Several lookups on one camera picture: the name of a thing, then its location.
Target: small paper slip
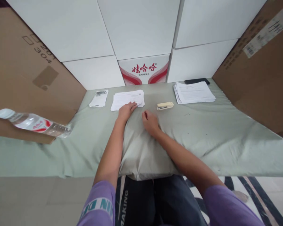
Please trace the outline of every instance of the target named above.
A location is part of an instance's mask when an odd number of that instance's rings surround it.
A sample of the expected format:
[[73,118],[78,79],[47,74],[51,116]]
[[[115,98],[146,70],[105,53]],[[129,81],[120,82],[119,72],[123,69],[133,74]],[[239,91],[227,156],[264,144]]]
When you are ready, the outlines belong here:
[[90,102],[89,107],[104,107],[105,106],[109,90],[104,90],[104,92],[106,93],[102,92],[101,94],[97,94],[97,92],[100,92],[100,91],[95,92],[94,98]]
[[143,107],[145,105],[144,91],[136,90],[132,92],[116,93],[113,96],[111,111],[118,111],[129,102],[136,102],[138,107]]
[[206,82],[189,85],[177,82],[173,88],[178,104],[214,102],[216,100]]

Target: dark pants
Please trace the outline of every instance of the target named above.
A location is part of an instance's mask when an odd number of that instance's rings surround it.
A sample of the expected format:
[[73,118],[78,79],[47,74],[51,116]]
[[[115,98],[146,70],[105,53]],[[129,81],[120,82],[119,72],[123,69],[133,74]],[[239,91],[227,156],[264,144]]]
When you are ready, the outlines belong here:
[[144,181],[126,177],[116,222],[119,226],[207,225],[195,197],[178,175]]

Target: beige stapler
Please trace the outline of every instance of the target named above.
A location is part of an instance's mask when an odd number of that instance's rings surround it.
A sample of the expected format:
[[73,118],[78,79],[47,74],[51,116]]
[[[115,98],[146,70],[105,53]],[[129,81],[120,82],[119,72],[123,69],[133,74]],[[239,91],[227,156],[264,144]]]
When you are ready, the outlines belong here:
[[157,104],[157,110],[164,110],[173,107],[173,102]]

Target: plastic water bottle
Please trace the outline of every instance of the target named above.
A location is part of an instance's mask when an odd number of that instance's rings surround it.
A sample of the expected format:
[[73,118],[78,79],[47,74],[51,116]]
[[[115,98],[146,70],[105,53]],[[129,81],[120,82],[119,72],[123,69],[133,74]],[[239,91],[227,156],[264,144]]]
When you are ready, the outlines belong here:
[[0,118],[8,119],[15,127],[53,137],[65,138],[71,133],[71,128],[52,122],[32,113],[17,113],[11,109],[0,110]]

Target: green bedsheet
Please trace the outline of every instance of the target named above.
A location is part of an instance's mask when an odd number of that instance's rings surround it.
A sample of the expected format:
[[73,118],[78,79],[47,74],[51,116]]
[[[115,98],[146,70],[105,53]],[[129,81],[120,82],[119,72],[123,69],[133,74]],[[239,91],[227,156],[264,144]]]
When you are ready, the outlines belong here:
[[[94,176],[118,111],[110,111],[113,95],[142,89],[145,106],[127,122],[120,175],[136,180],[178,174],[162,147],[144,130],[141,113],[158,116],[162,130],[201,158],[217,175],[282,176],[283,139],[237,110],[210,79],[212,103],[178,105],[173,83],[109,89],[106,106],[90,108],[88,91],[71,123],[73,132],[51,145],[0,137],[0,176]],[[171,109],[156,110],[172,101]]]

